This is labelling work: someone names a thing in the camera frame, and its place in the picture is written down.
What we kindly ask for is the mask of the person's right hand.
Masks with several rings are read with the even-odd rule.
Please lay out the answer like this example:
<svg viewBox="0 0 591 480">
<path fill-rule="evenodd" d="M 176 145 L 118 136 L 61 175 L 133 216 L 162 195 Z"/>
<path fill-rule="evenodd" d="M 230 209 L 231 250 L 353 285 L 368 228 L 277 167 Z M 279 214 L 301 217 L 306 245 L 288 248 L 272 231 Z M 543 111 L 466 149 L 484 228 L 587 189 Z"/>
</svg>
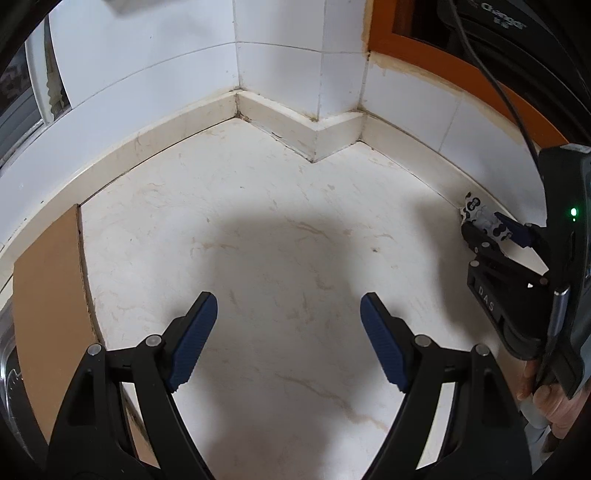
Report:
<svg viewBox="0 0 591 480">
<path fill-rule="evenodd" d="M 532 395 L 534 405 L 550 422 L 553 435 L 562 440 L 574 425 L 589 397 L 590 381 L 569 399 L 559 384 L 542 385 L 533 391 L 537 370 L 537 361 L 528 361 L 525 364 L 517 399 L 525 400 Z"/>
</svg>

